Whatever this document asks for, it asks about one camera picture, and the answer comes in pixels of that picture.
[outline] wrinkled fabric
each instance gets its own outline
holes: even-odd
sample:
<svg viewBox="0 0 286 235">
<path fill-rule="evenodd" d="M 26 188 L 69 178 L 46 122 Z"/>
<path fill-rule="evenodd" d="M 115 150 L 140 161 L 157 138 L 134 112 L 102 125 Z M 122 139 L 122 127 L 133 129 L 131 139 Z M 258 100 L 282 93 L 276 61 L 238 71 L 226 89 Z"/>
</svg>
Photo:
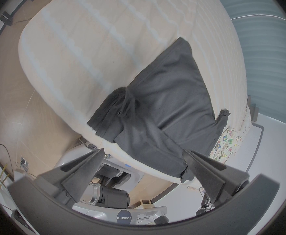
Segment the wrinkled fabric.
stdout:
<svg viewBox="0 0 286 235">
<path fill-rule="evenodd" d="M 192 49 L 177 39 L 128 87 L 113 91 L 88 125 L 132 158 L 156 170 L 192 180 L 182 150 L 209 155 L 229 116 L 215 119 Z"/>
</svg>

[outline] brown floor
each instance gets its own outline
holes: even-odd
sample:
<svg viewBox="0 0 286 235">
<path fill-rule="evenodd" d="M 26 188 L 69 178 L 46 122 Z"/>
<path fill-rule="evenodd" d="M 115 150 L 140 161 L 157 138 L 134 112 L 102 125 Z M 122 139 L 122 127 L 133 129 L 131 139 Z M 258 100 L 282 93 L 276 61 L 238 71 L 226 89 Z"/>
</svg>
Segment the brown floor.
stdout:
<svg viewBox="0 0 286 235">
<path fill-rule="evenodd" d="M 30 19 L 52 0 L 27 0 L 0 35 L 0 143 L 10 154 L 12 168 L 21 156 L 29 173 L 38 175 L 54 167 L 62 154 L 80 136 L 43 101 L 27 80 L 18 57 L 18 42 Z M 0 162 L 11 165 L 0 147 Z M 151 200 L 172 183 L 145 175 L 130 192 L 131 204 Z"/>
</svg>

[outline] striped bed sheet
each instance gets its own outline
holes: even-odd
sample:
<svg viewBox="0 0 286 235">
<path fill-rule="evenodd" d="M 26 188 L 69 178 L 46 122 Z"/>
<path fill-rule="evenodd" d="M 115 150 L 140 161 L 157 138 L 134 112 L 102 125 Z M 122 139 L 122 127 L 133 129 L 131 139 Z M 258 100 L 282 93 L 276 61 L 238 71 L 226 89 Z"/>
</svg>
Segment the striped bed sheet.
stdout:
<svg viewBox="0 0 286 235">
<path fill-rule="evenodd" d="M 192 47 L 216 117 L 221 109 L 230 111 L 224 131 L 239 130 L 246 72 L 237 33 L 219 0 L 53 0 L 24 28 L 18 51 L 31 84 L 74 131 L 125 164 L 180 183 L 87 125 L 110 92 L 130 84 L 178 37 Z"/>
</svg>

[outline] power socket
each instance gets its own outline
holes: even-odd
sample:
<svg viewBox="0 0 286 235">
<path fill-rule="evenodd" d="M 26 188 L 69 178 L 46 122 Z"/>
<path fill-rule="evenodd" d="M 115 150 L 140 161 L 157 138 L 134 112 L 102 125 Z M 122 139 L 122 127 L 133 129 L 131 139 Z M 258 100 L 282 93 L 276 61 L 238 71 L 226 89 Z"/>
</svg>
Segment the power socket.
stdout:
<svg viewBox="0 0 286 235">
<path fill-rule="evenodd" d="M 20 167 L 23 167 L 26 172 L 28 171 L 28 162 L 23 157 L 21 157 Z"/>
</svg>

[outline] blue circular sticker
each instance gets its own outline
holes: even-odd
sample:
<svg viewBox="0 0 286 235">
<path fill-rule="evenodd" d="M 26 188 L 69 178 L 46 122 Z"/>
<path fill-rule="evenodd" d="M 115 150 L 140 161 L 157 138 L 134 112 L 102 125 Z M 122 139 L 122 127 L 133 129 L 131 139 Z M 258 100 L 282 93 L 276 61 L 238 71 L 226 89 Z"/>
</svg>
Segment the blue circular sticker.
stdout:
<svg viewBox="0 0 286 235">
<path fill-rule="evenodd" d="M 121 225 L 129 225 L 131 223 L 132 216 L 127 210 L 121 210 L 117 215 L 117 223 Z"/>
</svg>

